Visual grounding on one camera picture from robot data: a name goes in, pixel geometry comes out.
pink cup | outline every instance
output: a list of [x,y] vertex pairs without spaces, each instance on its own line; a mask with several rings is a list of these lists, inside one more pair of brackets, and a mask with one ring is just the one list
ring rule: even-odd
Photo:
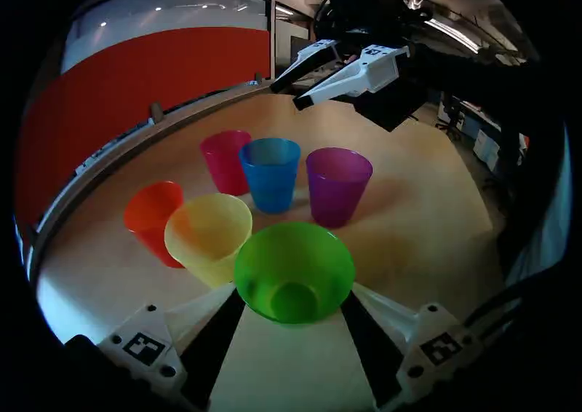
[[250,141],[249,133],[230,130],[210,136],[200,144],[200,151],[219,192],[238,196],[249,191],[239,151]]
[[372,176],[372,164],[355,151],[321,148],[307,156],[311,216],[323,227],[346,224]]

orange cup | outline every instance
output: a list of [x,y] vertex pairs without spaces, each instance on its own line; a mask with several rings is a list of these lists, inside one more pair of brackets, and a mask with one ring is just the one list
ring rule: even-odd
[[164,243],[164,229],[170,216],[184,201],[182,188],[173,181],[160,181],[143,188],[125,207],[125,227],[170,268],[183,268]]

yellow cup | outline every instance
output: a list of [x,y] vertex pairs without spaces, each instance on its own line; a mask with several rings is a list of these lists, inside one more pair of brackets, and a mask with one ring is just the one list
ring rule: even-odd
[[252,214],[240,199],[210,194],[177,209],[166,224],[168,253],[211,288],[233,279],[234,260],[252,233]]

cup bottom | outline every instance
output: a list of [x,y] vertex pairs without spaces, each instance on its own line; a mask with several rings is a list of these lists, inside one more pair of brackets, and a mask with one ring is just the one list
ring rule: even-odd
[[285,283],[273,295],[271,309],[279,322],[298,324],[317,318],[317,297],[307,286]]

glass wall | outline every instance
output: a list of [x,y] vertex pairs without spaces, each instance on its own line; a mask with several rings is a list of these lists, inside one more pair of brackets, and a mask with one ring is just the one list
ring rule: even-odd
[[61,72],[102,49],[177,28],[239,27],[267,30],[265,0],[110,0],[73,22]]
[[275,75],[279,76],[311,44],[313,20],[283,4],[275,5]]

